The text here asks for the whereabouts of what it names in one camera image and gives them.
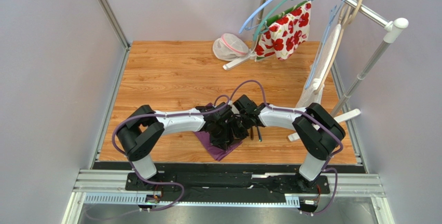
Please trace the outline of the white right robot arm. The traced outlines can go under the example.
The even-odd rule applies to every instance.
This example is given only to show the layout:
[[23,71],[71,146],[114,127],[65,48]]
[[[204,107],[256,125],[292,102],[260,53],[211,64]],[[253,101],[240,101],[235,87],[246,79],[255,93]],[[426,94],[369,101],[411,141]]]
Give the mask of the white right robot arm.
[[267,103],[256,105],[246,95],[242,95],[233,102],[233,106],[243,118],[242,124],[279,127],[298,134],[308,152],[299,168],[304,181],[315,181],[335,149],[343,149],[345,130],[318,103],[302,108],[278,107]]

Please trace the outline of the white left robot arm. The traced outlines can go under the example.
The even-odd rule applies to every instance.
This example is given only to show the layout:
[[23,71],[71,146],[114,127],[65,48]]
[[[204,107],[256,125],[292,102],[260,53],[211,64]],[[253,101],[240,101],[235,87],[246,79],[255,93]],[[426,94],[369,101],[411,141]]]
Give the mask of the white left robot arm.
[[151,151],[160,137],[173,133],[194,132],[217,161],[237,148],[241,138],[235,138],[231,107],[225,103],[197,106],[186,111],[154,111],[149,105],[139,107],[113,132],[113,143],[119,142],[120,151],[130,161],[142,179],[157,174]]

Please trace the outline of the purple cloth napkin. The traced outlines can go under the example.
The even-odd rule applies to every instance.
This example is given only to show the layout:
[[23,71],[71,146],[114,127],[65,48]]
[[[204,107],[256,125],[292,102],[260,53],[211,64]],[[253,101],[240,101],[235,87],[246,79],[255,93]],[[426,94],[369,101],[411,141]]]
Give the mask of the purple cloth napkin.
[[[208,113],[203,113],[204,115],[206,114],[211,114],[214,111],[210,111]],[[227,155],[229,155],[234,149],[236,149],[241,143],[242,143],[242,139],[235,139],[236,141],[235,143],[233,143],[230,148],[228,148],[227,151],[223,151],[220,148],[216,148],[212,145],[210,145],[209,143],[209,134],[205,133],[205,132],[199,132],[196,131],[194,133],[196,135],[196,137],[198,138],[198,140],[200,141],[200,143],[203,145],[203,147],[206,149],[206,151],[210,154],[210,156],[216,160],[216,161],[221,161],[223,158],[225,158]]]

